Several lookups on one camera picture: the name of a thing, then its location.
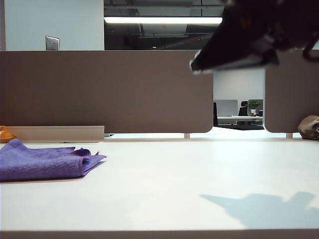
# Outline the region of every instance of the orange object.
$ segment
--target orange object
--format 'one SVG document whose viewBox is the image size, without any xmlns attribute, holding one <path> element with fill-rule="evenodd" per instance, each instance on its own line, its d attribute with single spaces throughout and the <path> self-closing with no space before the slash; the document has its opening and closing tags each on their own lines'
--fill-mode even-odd
<svg viewBox="0 0 319 239">
<path fill-rule="evenodd" d="M 8 143 L 10 140 L 16 138 L 10 131 L 5 129 L 5 126 L 0 125 L 0 143 Z"/>
</svg>

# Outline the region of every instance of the white desk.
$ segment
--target white desk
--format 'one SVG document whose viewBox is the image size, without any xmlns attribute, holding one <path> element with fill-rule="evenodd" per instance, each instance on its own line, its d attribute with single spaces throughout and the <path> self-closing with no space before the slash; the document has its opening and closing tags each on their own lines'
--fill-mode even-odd
<svg viewBox="0 0 319 239">
<path fill-rule="evenodd" d="M 263 116 L 217 116 L 220 120 L 239 120 L 239 121 L 262 121 Z"/>
<path fill-rule="evenodd" d="M 175 135 L 73 144 L 108 158 L 81 179 L 2 183 L 1 238 L 318 239 L 317 141 Z"/>
</svg>

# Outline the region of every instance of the fluorescent light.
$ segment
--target fluorescent light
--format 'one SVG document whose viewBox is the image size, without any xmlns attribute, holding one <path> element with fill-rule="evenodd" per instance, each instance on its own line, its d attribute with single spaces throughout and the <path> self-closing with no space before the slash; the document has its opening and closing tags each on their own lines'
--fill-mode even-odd
<svg viewBox="0 0 319 239">
<path fill-rule="evenodd" d="M 142 23 L 142 24 L 220 24 L 221 17 L 125 17 L 107 16 L 107 23 Z"/>
</svg>

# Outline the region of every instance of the purple towel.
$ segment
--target purple towel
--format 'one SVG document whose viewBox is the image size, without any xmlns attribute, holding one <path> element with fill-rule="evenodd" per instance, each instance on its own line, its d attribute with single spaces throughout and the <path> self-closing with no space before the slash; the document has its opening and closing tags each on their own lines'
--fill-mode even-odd
<svg viewBox="0 0 319 239">
<path fill-rule="evenodd" d="M 76 178 L 86 175 L 104 155 L 75 147 L 30 149 L 19 139 L 0 150 L 0 181 Z"/>
</svg>

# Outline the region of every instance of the potted plant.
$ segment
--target potted plant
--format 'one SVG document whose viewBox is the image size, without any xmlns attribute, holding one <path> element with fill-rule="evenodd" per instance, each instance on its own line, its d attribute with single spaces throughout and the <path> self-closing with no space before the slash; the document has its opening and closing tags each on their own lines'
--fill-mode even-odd
<svg viewBox="0 0 319 239">
<path fill-rule="evenodd" d="M 251 116 L 256 116 L 257 112 L 256 112 L 256 107 L 258 107 L 260 105 L 259 102 L 255 101 L 255 100 L 251 100 L 248 102 L 248 108 L 251 111 Z"/>
</svg>

